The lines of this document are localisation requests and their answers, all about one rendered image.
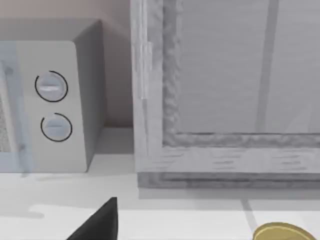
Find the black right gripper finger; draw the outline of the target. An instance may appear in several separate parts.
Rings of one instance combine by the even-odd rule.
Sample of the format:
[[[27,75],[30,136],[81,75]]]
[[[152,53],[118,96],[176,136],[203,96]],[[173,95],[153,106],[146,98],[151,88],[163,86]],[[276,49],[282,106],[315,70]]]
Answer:
[[[66,240],[118,240],[117,197],[111,197]]]

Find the smaller microwave knob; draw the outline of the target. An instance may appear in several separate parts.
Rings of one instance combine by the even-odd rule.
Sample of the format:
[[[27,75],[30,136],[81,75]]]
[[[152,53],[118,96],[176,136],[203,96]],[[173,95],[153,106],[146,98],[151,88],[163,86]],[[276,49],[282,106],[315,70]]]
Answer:
[[[73,133],[71,121],[65,115],[58,112],[43,117],[40,121],[40,129],[48,140],[56,143],[68,140]]]

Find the larger microwave knob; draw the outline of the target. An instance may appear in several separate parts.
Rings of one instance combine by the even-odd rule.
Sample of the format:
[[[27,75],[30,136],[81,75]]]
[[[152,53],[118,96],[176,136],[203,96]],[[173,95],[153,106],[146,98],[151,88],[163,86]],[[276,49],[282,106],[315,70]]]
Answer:
[[[69,91],[65,77],[53,70],[38,75],[34,81],[34,88],[38,96],[49,103],[62,101]]]

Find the yellow round object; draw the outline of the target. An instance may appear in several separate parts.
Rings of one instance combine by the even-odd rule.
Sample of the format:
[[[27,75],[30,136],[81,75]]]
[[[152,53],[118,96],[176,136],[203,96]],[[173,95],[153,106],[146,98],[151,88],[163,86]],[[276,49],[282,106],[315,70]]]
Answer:
[[[311,233],[294,224],[269,222],[259,226],[252,240],[317,240]]]

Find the pale microwave oven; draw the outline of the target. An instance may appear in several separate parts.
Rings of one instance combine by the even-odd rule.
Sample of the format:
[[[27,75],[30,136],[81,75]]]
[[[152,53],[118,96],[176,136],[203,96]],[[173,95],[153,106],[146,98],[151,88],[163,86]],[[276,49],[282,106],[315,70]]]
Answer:
[[[35,79],[64,76],[67,96],[47,102]],[[0,19],[0,173],[84,173],[104,127],[105,63],[102,23],[80,18]],[[53,142],[41,120],[54,113],[72,124]]]

